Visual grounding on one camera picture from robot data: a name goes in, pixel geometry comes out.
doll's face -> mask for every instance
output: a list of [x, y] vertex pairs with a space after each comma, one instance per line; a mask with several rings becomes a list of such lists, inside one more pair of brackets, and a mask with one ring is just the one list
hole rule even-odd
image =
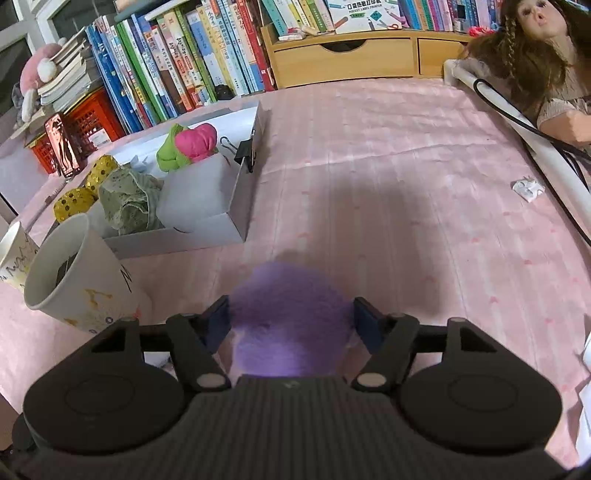
[[525, 34], [535, 40], [549, 40], [568, 32], [563, 16], [548, 0], [522, 0], [517, 20]]

white bed rail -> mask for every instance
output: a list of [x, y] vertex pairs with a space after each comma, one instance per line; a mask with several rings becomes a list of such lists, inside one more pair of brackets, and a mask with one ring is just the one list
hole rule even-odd
[[[477, 77], [464, 69], [458, 60], [447, 60], [444, 65], [444, 71], [446, 79], [449, 79], [451, 76], [474, 90], [473, 85]], [[478, 85], [478, 91], [500, 110], [503, 110], [527, 125], [531, 125], [531, 122], [519, 110], [488, 85], [480, 83]], [[591, 236], [591, 194], [585, 188], [585, 185], [583, 185], [576, 173], [550, 142], [509, 119], [505, 118], [505, 120], [530, 146], [533, 151], [532, 156], [554, 187], [556, 193], [560, 196], [560, 199], [587, 236]]]

black cable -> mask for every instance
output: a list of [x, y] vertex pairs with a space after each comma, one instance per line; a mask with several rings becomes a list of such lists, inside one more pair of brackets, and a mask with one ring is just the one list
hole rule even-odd
[[[533, 128], [531, 125], [528, 125], [525, 122], [522, 122], [518, 118], [515, 118], [514, 116], [512, 116], [512, 115], [508, 114], [507, 112], [505, 112], [504, 110], [498, 108], [494, 103], [492, 103], [488, 98], [486, 98], [478, 90], [478, 84], [480, 84], [480, 83], [484, 83], [485, 85], [487, 85], [489, 88], [491, 88], [495, 92], [497, 92], [497, 91], [495, 90], [495, 88], [490, 83], [488, 83], [484, 79], [476, 79], [474, 81], [474, 84], [472, 85], [472, 88], [474, 89], [474, 91], [476, 92], [476, 94], [488, 106], [490, 106], [496, 112], [500, 113], [506, 119], [509, 119], [512, 122], [514, 122], [517, 125], [519, 125], [520, 127], [525, 128], [527, 131], [532, 132], [532, 133], [538, 135], [539, 137], [542, 137], [542, 138], [545, 138], [546, 140], [548, 140], [552, 144], [552, 146], [560, 153], [560, 155], [562, 155], [562, 158], [565, 160], [565, 162], [568, 163], [569, 166], [574, 170], [574, 172], [577, 174], [577, 176], [579, 177], [579, 179], [581, 180], [581, 182], [583, 182], [583, 184], [587, 188], [587, 191], [589, 190], [589, 187], [587, 186], [587, 182], [585, 181], [585, 177], [583, 175], [583, 172], [581, 171], [581, 167], [579, 166], [579, 162], [577, 162], [577, 160], [576, 160], [577, 158], [581, 158], [582, 160], [585, 160], [585, 161], [589, 162], [589, 165], [591, 166], [591, 157], [589, 157], [589, 155], [587, 155], [585, 152], [579, 150], [578, 148], [576, 148], [576, 147], [574, 147], [574, 146], [572, 146], [572, 145], [570, 145], [568, 143], [563, 142], [562, 140], [558, 140], [557, 138], [551, 137], [549, 135], [546, 135], [543, 132], [540, 132], [537, 128]], [[535, 167], [535, 169], [537, 170], [538, 174], [542, 177], [542, 179], [544, 180], [544, 183], [548, 186], [548, 188], [550, 189], [550, 191], [554, 195], [554, 198], [556, 198], [556, 201], [558, 201], [558, 203], [561, 206], [562, 210], [564, 211], [564, 213], [566, 214], [566, 216], [568, 217], [568, 219], [571, 221], [571, 223], [573, 224], [573, 226], [576, 228], [576, 230], [578, 231], [579, 235], [583, 238], [583, 240], [585, 240], [585, 242], [587, 243], [587, 245], [591, 247], [591, 239], [583, 231], [583, 229], [581, 228], [581, 226], [579, 225], [579, 223], [577, 222], [577, 220], [574, 219], [573, 214], [570, 213], [569, 209], [566, 208], [566, 205], [561, 200], [561, 198], [558, 195], [558, 193], [556, 193], [556, 190], [554, 189], [554, 187], [552, 186], [552, 184], [548, 180], [548, 177], [544, 174], [544, 172], [542, 171], [542, 169], [540, 168], [540, 166], [538, 165], [538, 163], [534, 159], [534, 156], [532, 155], [531, 150], [530, 150], [530, 146], [527, 144], [527, 142], [525, 140], [523, 140], [523, 138], [521, 139], [521, 142], [523, 143], [524, 148], [525, 148], [525, 152], [527, 153], [527, 156], [530, 158], [530, 160], [531, 160], [533, 166]]]

wooden shelf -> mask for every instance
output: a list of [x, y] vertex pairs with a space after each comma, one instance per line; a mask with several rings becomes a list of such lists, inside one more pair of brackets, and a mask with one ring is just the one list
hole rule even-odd
[[[443, 62], [456, 58], [471, 40], [465, 34], [406, 28], [288, 42], [277, 40], [272, 25], [261, 32], [278, 88], [372, 77], [441, 77]], [[335, 48], [336, 43], [345, 48]]]

wooden drawer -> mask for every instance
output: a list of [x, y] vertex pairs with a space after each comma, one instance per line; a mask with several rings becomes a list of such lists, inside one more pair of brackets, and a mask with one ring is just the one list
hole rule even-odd
[[415, 74], [410, 38], [374, 38], [351, 51], [331, 51], [343, 42], [288, 48], [275, 52], [275, 76], [281, 88], [372, 77]]
[[458, 41], [419, 38], [419, 74], [427, 77], [441, 77], [443, 75], [443, 62], [448, 59], [456, 59], [464, 46], [465, 44]]

